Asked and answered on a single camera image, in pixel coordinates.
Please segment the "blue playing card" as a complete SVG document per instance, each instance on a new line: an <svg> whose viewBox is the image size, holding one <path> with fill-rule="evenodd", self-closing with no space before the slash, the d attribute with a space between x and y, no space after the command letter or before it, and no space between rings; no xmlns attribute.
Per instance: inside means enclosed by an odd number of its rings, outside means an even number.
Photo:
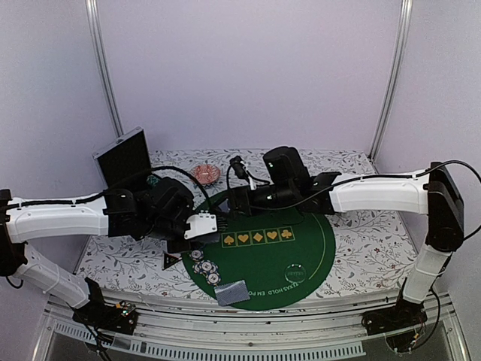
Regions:
<svg viewBox="0 0 481 361"><path fill-rule="evenodd" d="M229 207L229 204L228 204L228 200L225 200L224 202L222 202L220 205L219 205L219 209L223 212L229 212L230 211L230 207Z"/></svg>
<svg viewBox="0 0 481 361"><path fill-rule="evenodd" d="M245 280L216 286L214 293L219 306L229 306L250 300Z"/></svg>

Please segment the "white blue poker chip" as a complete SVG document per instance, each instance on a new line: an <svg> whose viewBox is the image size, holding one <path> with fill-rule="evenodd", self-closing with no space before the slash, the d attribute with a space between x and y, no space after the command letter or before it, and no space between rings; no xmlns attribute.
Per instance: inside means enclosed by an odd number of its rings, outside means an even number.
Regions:
<svg viewBox="0 0 481 361"><path fill-rule="evenodd" d="M210 260L195 262L192 269L194 273L198 275L209 275L212 273L217 273L219 270L218 265Z"/></svg>
<svg viewBox="0 0 481 361"><path fill-rule="evenodd" d="M222 278L218 272L211 272L206 276L206 282L211 286L217 286Z"/></svg>
<svg viewBox="0 0 481 361"><path fill-rule="evenodd" d="M189 257L194 262L200 262L204 259L204 252L202 250L193 250Z"/></svg>

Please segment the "clear acrylic dealer button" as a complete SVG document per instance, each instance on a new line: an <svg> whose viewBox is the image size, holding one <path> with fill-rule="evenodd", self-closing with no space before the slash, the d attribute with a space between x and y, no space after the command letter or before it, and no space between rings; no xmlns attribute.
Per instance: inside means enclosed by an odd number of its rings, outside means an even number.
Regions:
<svg viewBox="0 0 481 361"><path fill-rule="evenodd" d="M286 267L284 277L291 284L301 284L307 278L307 271L303 265L292 263Z"/></svg>

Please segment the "aluminium poker chip case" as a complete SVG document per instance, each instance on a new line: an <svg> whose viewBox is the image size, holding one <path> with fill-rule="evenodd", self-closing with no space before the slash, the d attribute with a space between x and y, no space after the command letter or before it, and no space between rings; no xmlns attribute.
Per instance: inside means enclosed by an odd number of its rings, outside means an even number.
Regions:
<svg viewBox="0 0 481 361"><path fill-rule="evenodd" d="M113 186L151 166L147 140L141 127L95 151L92 157L107 186Z"/></svg>

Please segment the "blue playing card deck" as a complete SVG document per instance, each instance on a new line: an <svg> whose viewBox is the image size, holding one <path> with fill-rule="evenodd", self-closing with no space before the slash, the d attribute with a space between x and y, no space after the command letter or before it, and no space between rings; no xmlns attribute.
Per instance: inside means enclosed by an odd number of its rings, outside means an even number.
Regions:
<svg viewBox="0 0 481 361"><path fill-rule="evenodd" d="M200 243L200 244L215 244L219 242L220 235L218 232L212 232L205 235L200 235L195 237L192 242Z"/></svg>

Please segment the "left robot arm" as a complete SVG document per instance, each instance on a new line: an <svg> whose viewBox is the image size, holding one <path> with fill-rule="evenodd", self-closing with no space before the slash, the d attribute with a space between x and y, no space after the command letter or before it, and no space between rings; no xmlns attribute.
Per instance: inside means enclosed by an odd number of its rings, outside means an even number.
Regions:
<svg viewBox="0 0 481 361"><path fill-rule="evenodd" d="M1 191L1 275L13 276L53 295L79 311L95 326L106 326L111 307L100 286L48 259L36 241L101 236L141 240L157 234L174 243L177 252L192 242L218 233L219 212L194 209L193 195L181 182L164 177L151 187L110 188L89 196L23 199Z"/></svg>

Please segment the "right arm base controller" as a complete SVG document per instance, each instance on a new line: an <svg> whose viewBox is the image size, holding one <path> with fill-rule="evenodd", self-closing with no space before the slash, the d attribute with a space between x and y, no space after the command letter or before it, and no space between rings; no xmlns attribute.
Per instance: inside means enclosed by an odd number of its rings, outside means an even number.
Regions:
<svg viewBox="0 0 481 361"><path fill-rule="evenodd" d="M427 319L423 307L412 311L392 306L364 312L362 325L368 335L396 332L386 338L388 347L396 353L407 353L416 346Z"/></svg>

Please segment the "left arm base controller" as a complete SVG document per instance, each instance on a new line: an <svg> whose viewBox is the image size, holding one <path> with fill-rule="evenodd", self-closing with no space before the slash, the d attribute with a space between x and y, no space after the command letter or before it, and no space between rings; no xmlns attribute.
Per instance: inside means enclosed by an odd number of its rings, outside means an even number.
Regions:
<svg viewBox="0 0 481 361"><path fill-rule="evenodd" d="M121 301L115 305L89 301L81 308L74 308L73 321L124 335L133 335L138 321L136 305Z"/></svg>

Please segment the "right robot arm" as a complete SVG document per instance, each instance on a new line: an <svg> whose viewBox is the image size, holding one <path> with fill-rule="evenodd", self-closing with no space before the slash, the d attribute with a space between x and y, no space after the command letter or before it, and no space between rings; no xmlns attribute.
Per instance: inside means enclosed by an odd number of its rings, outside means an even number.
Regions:
<svg viewBox="0 0 481 361"><path fill-rule="evenodd" d="M342 171L350 174L373 174L367 156L357 151L299 150L309 171ZM262 155L242 150L250 172L266 177L262 171ZM350 211L327 215L335 236L336 251L328 276L308 299L327 299L365 295L380 291L400 291L406 278L413 273L416 256L407 229L394 211Z"/></svg>

